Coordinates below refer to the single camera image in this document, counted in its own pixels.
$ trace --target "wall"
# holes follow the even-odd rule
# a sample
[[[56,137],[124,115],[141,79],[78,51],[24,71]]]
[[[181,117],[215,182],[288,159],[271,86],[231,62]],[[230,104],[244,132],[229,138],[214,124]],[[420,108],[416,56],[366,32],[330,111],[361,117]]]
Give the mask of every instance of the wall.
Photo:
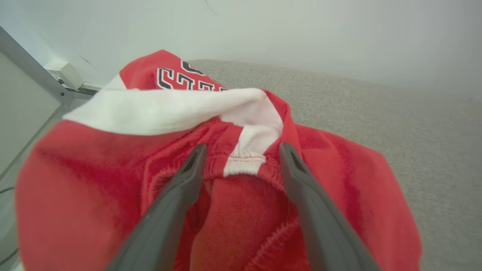
[[[60,103],[0,53],[0,175]]]
[[[108,82],[129,61],[163,48],[185,60],[239,60],[408,89],[482,92],[480,0],[3,0],[0,5],[0,24],[41,64],[54,52],[95,83]],[[17,7],[15,14],[2,16],[9,6]]]

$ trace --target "gray fabric surface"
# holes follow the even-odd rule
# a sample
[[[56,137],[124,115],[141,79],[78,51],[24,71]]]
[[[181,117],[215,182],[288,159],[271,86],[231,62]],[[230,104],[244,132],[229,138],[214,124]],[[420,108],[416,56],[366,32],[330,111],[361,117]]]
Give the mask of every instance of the gray fabric surface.
[[[190,64],[227,88],[268,89],[295,122],[381,152],[417,222],[425,271],[482,270],[482,103],[231,61]]]

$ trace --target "clothing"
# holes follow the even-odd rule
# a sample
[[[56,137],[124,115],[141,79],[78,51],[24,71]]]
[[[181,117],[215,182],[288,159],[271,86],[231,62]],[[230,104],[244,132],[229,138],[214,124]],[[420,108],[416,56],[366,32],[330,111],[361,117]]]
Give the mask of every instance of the clothing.
[[[309,270],[284,192],[281,142],[294,146],[383,270],[419,270],[420,237],[382,155],[295,124],[269,91],[226,91],[167,51],[128,64],[34,147],[16,189],[24,266],[103,270],[204,143],[203,187],[174,270]]]

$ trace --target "cable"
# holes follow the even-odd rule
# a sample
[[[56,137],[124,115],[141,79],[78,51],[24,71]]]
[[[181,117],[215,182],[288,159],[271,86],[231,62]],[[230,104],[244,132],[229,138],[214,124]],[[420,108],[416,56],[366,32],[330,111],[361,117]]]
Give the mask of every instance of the cable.
[[[15,187],[11,186],[11,187],[7,187],[5,189],[2,189],[0,190],[0,194],[2,194],[3,192],[5,191],[8,191],[8,190],[12,190],[14,189]],[[0,265],[4,264],[5,262],[7,262],[8,260],[10,260],[10,258],[12,258],[16,253],[18,252],[18,248],[16,248],[12,253],[10,253],[10,255],[7,256],[7,258],[3,259],[2,261],[0,261]]]

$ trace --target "white fabric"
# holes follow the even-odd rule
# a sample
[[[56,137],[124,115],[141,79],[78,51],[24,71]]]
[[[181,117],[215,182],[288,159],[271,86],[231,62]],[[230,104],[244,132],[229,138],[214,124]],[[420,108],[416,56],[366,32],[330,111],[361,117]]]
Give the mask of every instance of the white fabric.
[[[120,86],[118,80],[113,81],[109,85]],[[216,116],[243,127],[224,176],[257,174],[265,162],[263,153],[283,129],[281,117],[259,89],[210,92],[106,88],[63,118],[105,132],[152,136],[184,131]]]

